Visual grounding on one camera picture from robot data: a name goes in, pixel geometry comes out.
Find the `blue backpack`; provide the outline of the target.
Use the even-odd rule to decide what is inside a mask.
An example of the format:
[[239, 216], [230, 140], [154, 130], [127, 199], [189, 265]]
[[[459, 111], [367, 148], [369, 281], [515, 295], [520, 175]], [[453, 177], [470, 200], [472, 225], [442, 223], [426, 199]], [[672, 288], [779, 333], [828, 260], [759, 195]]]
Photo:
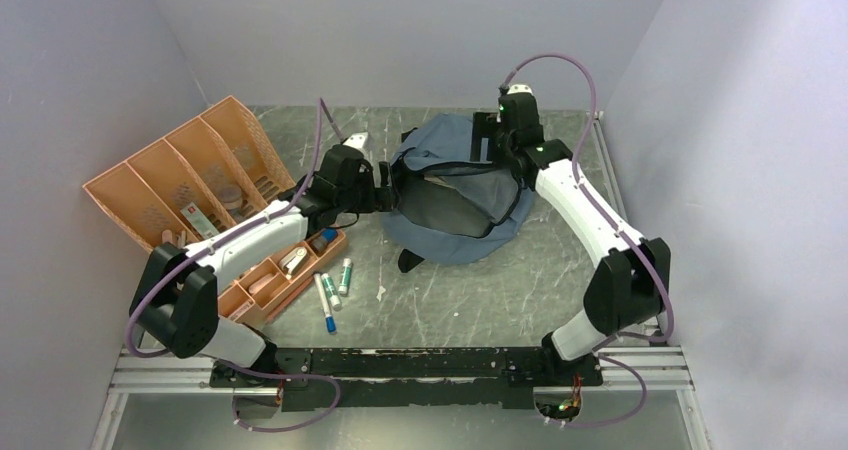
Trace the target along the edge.
[[438, 114], [402, 136], [391, 161], [397, 207], [381, 216], [385, 235], [402, 249], [408, 273], [424, 261], [463, 265], [512, 241], [535, 203], [534, 193], [491, 162], [473, 161], [472, 120]]

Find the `green white glue stick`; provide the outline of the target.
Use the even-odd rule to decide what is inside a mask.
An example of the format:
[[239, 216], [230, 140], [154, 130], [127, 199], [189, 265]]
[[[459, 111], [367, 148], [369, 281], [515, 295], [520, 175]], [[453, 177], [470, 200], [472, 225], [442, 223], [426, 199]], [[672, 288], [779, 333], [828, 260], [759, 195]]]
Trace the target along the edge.
[[321, 274], [321, 281], [324, 287], [324, 292], [328, 303], [334, 311], [341, 310], [343, 307], [338, 288], [334, 280], [328, 273]]

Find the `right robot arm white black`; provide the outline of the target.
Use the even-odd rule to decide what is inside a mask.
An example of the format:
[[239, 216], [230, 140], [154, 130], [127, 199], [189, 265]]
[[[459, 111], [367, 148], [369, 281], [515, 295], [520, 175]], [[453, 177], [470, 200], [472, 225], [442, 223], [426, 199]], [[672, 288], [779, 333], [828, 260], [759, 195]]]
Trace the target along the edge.
[[575, 154], [548, 140], [527, 85], [502, 88], [494, 112], [473, 116], [471, 157], [509, 170], [520, 188], [547, 201], [582, 243], [595, 270], [582, 310], [543, 340], [542, 376], [562, 384], [578, 359], [599, 350], [632, 325], [672, 312], [668, 295], [670, 249], [646, 239], [604, 201]]

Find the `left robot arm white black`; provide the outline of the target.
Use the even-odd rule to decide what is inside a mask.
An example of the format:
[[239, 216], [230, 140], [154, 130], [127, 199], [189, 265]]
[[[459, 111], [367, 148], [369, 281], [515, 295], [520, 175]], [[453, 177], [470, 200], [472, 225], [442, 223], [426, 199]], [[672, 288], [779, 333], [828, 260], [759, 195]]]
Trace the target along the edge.
[[332, 146], [299, 187], [256, 215], [185, 248], [154, 248], [129, 310], [126, 348], [152, 357], [134, 342], [133, 332], [141, 328], [162, 344], [160, 355], [228, 361], [249, 384], [268, 383], [277, 370], [275, 346], [249, 326], [220, 316], [219, 293], [272, 253], [331, 227], [339, 215], [389, 212], [397, 204], [389, 162], [371, 164], [360, 149]]

